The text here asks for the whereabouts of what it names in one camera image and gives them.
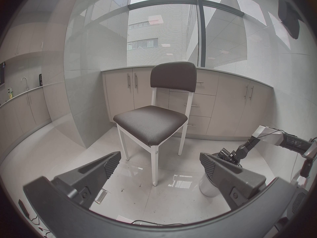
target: chair backrest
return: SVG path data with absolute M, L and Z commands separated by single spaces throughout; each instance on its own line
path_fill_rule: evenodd
M 162 63 L 151 72 L 151 87 L 169 88 L 195 92 L 196 66 L 187 61 Z

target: chair leg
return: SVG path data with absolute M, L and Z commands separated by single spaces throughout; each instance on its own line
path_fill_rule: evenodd
M 183 147 L 184 147 L 184 142 L 185 142 L 185 136 L 186 136 L 186 131 L 187 131 L 187 124 L 183 126 L 183 131 L 182 131 L 182 137 L 180 139 L 180 145 L 179 145 L 179 150 L 178 150 L 178 155 L 182 155 Z
M 128 151 L 126 150 L 126 145 L 125 145 L 125 140 L 124 140 L 124 133 L 119 129 L 119 127 L 118 127 L 118 132 L 119 132 L 120 142 L 121 142 L 121 145 L 122 145 L 122 152 L 124 153 L 125 158 L 128 161 L 130 158 L 129 158 L 129 155 L 128 155 Z
M 159 146 L 151 146 L 151 163 L 152 163 L 152 181 L 153 185 L 156 186 L 158 183 L 158 172 L 159 172 Z

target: chair seat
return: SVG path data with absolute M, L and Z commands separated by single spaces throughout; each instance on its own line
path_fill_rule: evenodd
M 159 145 L 177 131 L 187 116 L 157 106 L 146 106 L 117 114 L 113 120 L 146 145 Z

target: countertop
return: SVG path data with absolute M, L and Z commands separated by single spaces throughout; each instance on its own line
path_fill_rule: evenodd
M 28 91 L 25 91 L 25 92 L 23 92 L 23 93 L 20 93 L 20 94 L 18 94 L 17 96 L 14 96 L 12 99 L 9 99 L 9 100 L 6 101 L 5 103 L 3 103 L 3 104 L 0 106 L 0 108 L 3 107 L 4 105 L 6 105 L 9 101 L 13 100 L 14 98 L 19 97 L 20 95 L 23 95 L 23 94 L 25 94 L 25 93 L 32 92 L 32 91 L 34 91 L 34 90 L 36 90 L 36 89 L 39 89 L 39 88 L 42 88 L 42 87 L 43 87 L 43 86 L 35 87 L 35 88 L 31 89 L 31 90 L 28 90 Z
M 155 65 L 140 65 L 140 66 L 125 66 L 125 67 L 119 67 L 119 68 L 111 68 L 111 69 L 102 69 L 101 72 L 103 71 L 109 71 L 109 70 L 116 70 L 116 69 L 129 69 L 129 68 L 144 68 L 144 67 L 154 67 Z M 250 79 L 252 81 L 255 81 L 255 82 L 258 82 L 258 83 L 261 83 L 263 85 L 266 85 L 266 86 L 269 86 L 271 88 L 273 88 L 273 86 L 271 85 L 268 85 L 264 82 L 261 82 L 259 80 L 256 80 L 256 79 L 253 79 L 253 78 L 250 78 L 250 77 L 247 77 L 247 76 L 243 76 L 243 75 L 240 75 L 240 74 L 236 74 L 236 73 L 232 73 L 232 72 L 228 72 L 228 71 L 224 71 L 224 70 L 220 70 L 220 69 L 212 69 L 212 68 L 206 68 L 206 67 L 196 67 L 197 69 L 204 69 L 204 70 L 211 70 L 211 71 L 217 71 L 217 72 L 221 72 L 221 73 L 227 73 L 227 74 L 231 74 L 231 75 L 235 75 L 235 76 L 238 76 L 238 77 L 243 77 L 243 78 L 246 78 L 246 79 Z

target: chair frame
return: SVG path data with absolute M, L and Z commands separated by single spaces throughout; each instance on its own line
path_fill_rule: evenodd
M 156 100 L 156 87 L 153 88 L 152 90 L 152 102 L 151 105 L 155 106 L 155 100 Z M 185 142 L 185 136 L 187 132 L 187 125 L 188 125 L 188 119 L 189 119 L 189 113 L 191 112 L 191 107 L 192 107 L 192 101 L 193 101 L 193 92 L 188 92 L 188 99 L 187 99 L 187 106 L 186 106 L 186 111 L 185 115 L 187 116 L 186 122 L 182 124 L 171 136 L 173 136 L 180 128 L 183 127 L 182 131 L 182 137 L 180 140 L 180 146 L 178 150 L 178 155 L 182 154 L 183 147 L 184 147 L 184 142 Z M 126 144 L 125 144 L 125 139 L 124 139 L 124 134 L 126 134 L 128 137 L 130 137 L 134 142 L 136 142 L 138 145 L 140 145 L 142 148 L 147 150 L 149 153 L 151 153 L 151 165 L 152 165 L 152 181 L 153 185 L 156 186 L 158 183 L 158 169 L 159 169 L 159 146 L 163 144 L 166 140 L 168 140 L 171 136 L 169 136 L 167 139 L 162 141 L 159 145 L 153 145 L 153 146 L 148 146 L 145 143 L 141 142 L 138 140 L 135 136 L 133 136 L 131 133 L 127 132 L 125 129 L 123 129 L 120 125 L 117 124 L 118 132 L 119 132 L 119 137 L 122 145 L 122 151 L 125 155 L 126 160 L 128 161 L 129 154 L 126 149 Z

